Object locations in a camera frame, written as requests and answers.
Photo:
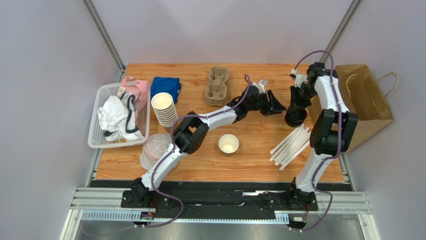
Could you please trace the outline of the paper coffee cup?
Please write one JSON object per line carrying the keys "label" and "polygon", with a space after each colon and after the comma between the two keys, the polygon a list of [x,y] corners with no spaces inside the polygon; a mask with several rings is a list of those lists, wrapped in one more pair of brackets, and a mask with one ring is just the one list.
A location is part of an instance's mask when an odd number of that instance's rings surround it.
{"label": "paper coffee cup", "polygon": [[235,135],[225,134],[218,140],[218,147],[223,156],[231,157],[239,149],[240,142]]}

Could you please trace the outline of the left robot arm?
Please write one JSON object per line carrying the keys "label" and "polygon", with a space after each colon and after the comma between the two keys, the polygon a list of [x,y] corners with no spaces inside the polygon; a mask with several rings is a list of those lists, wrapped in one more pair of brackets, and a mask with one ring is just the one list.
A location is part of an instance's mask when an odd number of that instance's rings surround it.
{"label": "left robot arm", "polygon": [[133,199],[147,207],[163,179],[187,155],[195,153],[202,145],[209,131],[224,125],[243,120],[248,112],[259,111],[264,116],[286,111],[271,90],[261,92],[255,85],[248,86],[241,96],[237,96],[226,106],[207,114],[189,112],[172,125],[171,143],[163,156],[142,177],[131,185]]}

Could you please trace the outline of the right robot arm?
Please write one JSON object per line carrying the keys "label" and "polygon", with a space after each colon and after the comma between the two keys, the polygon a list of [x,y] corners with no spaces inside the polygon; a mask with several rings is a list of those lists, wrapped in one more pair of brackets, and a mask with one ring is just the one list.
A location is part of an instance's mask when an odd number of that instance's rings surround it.
{"label": "right robot arm", "polygon": [[290,87],[290,106],[285,114],[289,126],[298,127],[304,122],[313,97],[319,98],[321,106],[310,134],[311,153],[287,193],[287,203],[296,209],[314,200],[319,179],[328,165],[349,148],[359,119],[343,101],[337,72],[327,69],[324,63],[311,64],[306,74],[292,69],[290,76],[295,83]]}

